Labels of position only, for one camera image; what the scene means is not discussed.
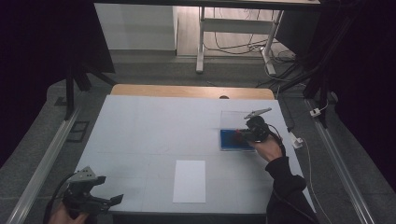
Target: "wooden board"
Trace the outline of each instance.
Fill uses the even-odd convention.
[[[113,87],[112,95],[195,97],[219,99],[227,96],[230,99],[274,100],[269,89],[193,87],[193,86],[152,86],[118,84]]]

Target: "metal frame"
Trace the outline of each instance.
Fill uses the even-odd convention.
[[[69,120],[64,120],[61,124],[61,127],[58,129],[58,132],[55,134],[52,142],[49,145],[49,148],[46,151],[41,162],[38,164],[35,169],[35,173],[30,179],[26,189],[24,190],[22,196],[18,200],[17,205],[14,207],[11,215],[8,218],[7,224],[18,224],[23,223],[29,214],[30,209],[32,208],[33,202],[35,201],[35,197],[38,192],[41,190],[44,181],[47,178],[50,169],[52,168],[53,163],[58,157],[59,152],[66,140],[67,135],[70,132],[81,108],[85,105],[85,96],[86,93],[82,92],[77,97],[77,106],[74,112],[71,114]]]
[[[205,19],[205,7],[201,8],[199,20],[199,43],[197,53],[196,73],[204,72],[204,32],[237,33],[268,35],[268,41],[262,50],[268,74],[275,75],[276,71],[269,55],[271,45],[274,41],[277,27],[283,11],[279,11],[274,21],[242,21],[229,19]]]
[[[312,100],[305,100],[306,107],[309,110],[313,110]],[[329,152],[329,156],[332,159],[332,163],[334,164],[335,170],[340,176],[341,182],[344,184],[344,188],[346,193],[349,195],[350,200],[355,207],[356,213],[363,224],[375,224],[374,218],[367,206],[366,201],[364,201],[363,196],[361,195],[361,191],[353,180],[351,174],[349,173],[347,166],[339,153],[338,147],[334,143],[332,139],[332,135],[329,130],[323,128],[323,125],[318,119],[314,119],[315,126],[317,127],[320,138],[322,139],[327,151]]]

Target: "white table surface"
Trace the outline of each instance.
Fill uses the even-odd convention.
[[[267,162],[256,152],[221,151],[219,129],[222,112],[267,107],[263,117],[284,137],[291,171],[303,176],[276,100],[117,95],[107,96],[76,170],[89,165],[106,176],[93,196],[124,194],[112,212],[264,214],[273,184]],[[205,203],[173,203],[180,160],[205,161]]]

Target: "black sleeve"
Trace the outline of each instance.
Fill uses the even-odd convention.
[[[274,190],[267,205],[267,223],[318,223],[314,211],[303,194],[306,188],[305,180],[291,173],[289,157],[271,161],[265,170],[274,179]]]

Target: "human hand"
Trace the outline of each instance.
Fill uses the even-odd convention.
[[[254,147],[259,155],[268,162],[282,157],[282,150],[275,138],[271,135],[264,142],[248,142],[248,144]]]
[[[83,224],[88,216],[89,214],[87,213],[80,213],[76,219],[73,219],[69,216],[66,206],[60,203],[56,211],[51,215],[49,224]]]

